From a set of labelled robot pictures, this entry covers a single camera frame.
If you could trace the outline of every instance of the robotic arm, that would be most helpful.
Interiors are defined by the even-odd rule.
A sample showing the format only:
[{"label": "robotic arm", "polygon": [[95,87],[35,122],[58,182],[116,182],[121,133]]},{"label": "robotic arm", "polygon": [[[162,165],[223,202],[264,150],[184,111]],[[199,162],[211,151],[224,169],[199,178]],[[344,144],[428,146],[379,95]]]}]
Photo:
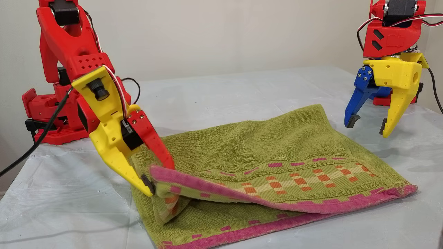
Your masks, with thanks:
[{"label": "robotic arm", "polygon": [[353,128],[360,118],[357,112],[368,98],[390,95],[391,107],[380,129],[380,134],[388,137],[416,97],[421,71],[429,65],[422,53],[407,51],[421,34],[422,19],[412,17],[423,15],[425,8],[424,0],[380,0],[376,4],[371,0],[362,47],[363,56],[369,60],[363,62],[357,74],[356,88],[345,112],[346,127]]},{"label": "robotic arm", "polygon": [[89,136],[103,161],[147,196],[154,193],[145,175],[138,176],[128,158],[145,144],[163,167],[175,169],[169,151],[146,114],[130,105],[131,96],[78,0],[39,0],[37,18],[42,29],[40,52],[48,83],[55,94],[23,95],[27,127],[34,141],[68,93],[69,98],[43,142],[63,144]]}]

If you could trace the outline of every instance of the white tablecloth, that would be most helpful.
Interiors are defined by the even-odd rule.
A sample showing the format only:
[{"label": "white tablecloth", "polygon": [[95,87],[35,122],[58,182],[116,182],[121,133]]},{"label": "white tablecloth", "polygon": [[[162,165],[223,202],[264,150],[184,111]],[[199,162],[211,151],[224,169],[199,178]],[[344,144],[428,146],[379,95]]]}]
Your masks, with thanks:
[{"label": "white tablecloth", "polygon": [[[242,248],[436,248],[443,225],[443,116],[411,105],[392,135],[378,132],[388,108],[367,102],[344,127],[355,76],[334,67],[141,82],[139,105],[161,136],[266,120],[320,103],[332,126],[381,157],[417,194],[350,214],[222,246]],[[132,96],[136,87],[125,82]],[[0,201],[0,248],[155,248],[129,184],[89,139],[41,145]]]}]

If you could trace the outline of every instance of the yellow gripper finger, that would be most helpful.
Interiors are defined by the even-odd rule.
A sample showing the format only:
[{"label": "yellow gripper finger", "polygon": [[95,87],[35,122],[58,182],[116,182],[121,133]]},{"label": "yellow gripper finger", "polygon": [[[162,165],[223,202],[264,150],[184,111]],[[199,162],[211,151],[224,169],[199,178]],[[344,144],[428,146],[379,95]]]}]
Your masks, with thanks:
[{"label": "yellow gripper finger", "polygon": [[402,53],[399,57],[366,60],[363,64],[373,69],[377,86],[392,88],[391,107],[380,129],[380,134],[386,138],[416,96],[422,69],[429,66],[422,53]]},{"label": "yellow gripper finger", "polygon": [[[90,84],[101,82],[108,91],[108,96],[99,98],[90,89]],[[135,169],[129,164],[128,158],[137,152],[138,148],[131,149],[123,140],[122,121],[123,109],[117,87],[104,67],[85,74],[74,80],[72,86],[85,98],[94,111],[100,124],[90,133],[92,143],[103,161],[121,175],[130,184],[139,189],[148,197],[152,196],[153,189],[149,186],[146,176],[138,176]],[[140,109],[137,105],[127,105],[128,112]]]}]

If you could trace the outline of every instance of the mounting hole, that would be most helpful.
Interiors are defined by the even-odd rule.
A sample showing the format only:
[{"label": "mounting hole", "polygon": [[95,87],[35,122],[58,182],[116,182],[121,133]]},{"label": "mounting hole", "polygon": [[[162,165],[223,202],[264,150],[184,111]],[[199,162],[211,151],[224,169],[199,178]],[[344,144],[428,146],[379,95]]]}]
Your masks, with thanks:
[{"label": "mounting hole", "polygon": [[414,78],[413,78],[412,80],[414,81],[414,84],[417,84],[417,83],[418,83],[418,72],[416,72],[416,73],[414,74]]}]

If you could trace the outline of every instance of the terry cloth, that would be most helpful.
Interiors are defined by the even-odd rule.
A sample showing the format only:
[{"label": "terry cloth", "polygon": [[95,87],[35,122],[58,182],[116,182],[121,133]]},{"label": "terry cloth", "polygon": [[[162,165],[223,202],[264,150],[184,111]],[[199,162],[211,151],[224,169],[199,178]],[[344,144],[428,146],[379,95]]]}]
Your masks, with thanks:
[{"label": "terry cloth", "polygon": [[176,170],[145,147],[132,157],[156,193],[132,188],[160,249],[210,248],[352,212],[417,187],[336,132],[312,105],[162,138]]}]

